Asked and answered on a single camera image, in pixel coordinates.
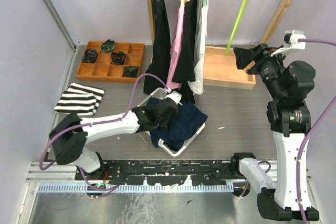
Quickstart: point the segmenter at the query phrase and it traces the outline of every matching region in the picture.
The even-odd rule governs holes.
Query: clothing rack
[[[291,2],[292,0],[280,1],[259,43],[267,43],[270,40]],[[154,42],[155,23],[152,0],[147,0],[147,4],[152,42]],[[206,46],[203,70],[204,84],[207,85],[253,89],[256,84],[255,76],[248,75],[245,70],[237,70],[235,55],[232,48],[230,49],[229,54],[226,55],[226,48]]]

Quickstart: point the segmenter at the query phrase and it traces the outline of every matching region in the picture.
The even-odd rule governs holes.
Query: gray wood table
[[[94,117],[124,112],[129,103],[132,84],[86,82],[76,78],[85,46],[76,55],[69,83],[76,82],[105,89],[105,95]],[[146,46],[142,72],[151,60],[152,46]],[[140,103],[143,81],[138,85],[133,104]],[[258,159],[276,158],[274,139],[266,117],[269,95],[260,78],[253,90],[205,86],[196,95],[196,106],[209,116],[205,129],[178,159],[230,159],[234,152],[252,152]],[[88,144],[103,159],[171,159],[163,149],[156,149],[145,133],[107,137]]]

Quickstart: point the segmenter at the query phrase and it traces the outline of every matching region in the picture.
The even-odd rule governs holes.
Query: white wall
[[[151,43],[146,0],[52,0],[81,44],[88,40]],[[226,44],[243,0],[209,0],[207,43]],[[234,44],[258,42],[280,0],[250,0]],[[179,0],[165,0],[173,35]]]
[[[307,38],[336,41],[336,0],[293,0],[268,45],[279,46],[288,29],[301,29]],[[315,88],[308,94],[307,105],[315,122],[336,95],[336,47],[307,44],[306,49],[289,56],[305,60],[316,69]],[[336,107],[324,119],[308,145],[308,168],[324,223],[335,223],[336,189]]]
[[[0,223],[12,224],[47,140],[71,48],[42,0],[0,3]]]

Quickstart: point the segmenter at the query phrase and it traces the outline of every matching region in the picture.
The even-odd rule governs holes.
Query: laundry basket
[[[166,96],[167,96],[167,91],[166,90],[164,90],[163,88],[157,88],[149,96],[147,96],[141,103],[139,103],[138,106],[145,105],[150,98],[157,98],[157,99],[163,100],[163,99],[166,98]],[[204,127],[205,127],[205,123],[203,123],[202,126],[198,128],[197,132],[191,138],[184,141],[184,144],[183,144],[182,148],[177,152],[173,151],[168,146],[166,146],[164,144],[164,140],[162,140],[162,139],[159,140],[159,146],[161,148],[163,148],[172,157],[177,157],[187,148],[188,145],[190,145],[190,143],[199,135],[199,133],[204,129]]]

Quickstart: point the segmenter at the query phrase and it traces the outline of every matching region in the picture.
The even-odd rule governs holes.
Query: dark blue clothing
[[[147,105],[154,105],[159,101],[159,99],[151,98]],[[182,148],[184,141],[191,138],[208,118],[192,102],[183,103],[178,107],[178,117],[172,118],[167,128],[157,127],[151,131],[152,144],[156,148],[161,138],[170,149],[178,151]]]

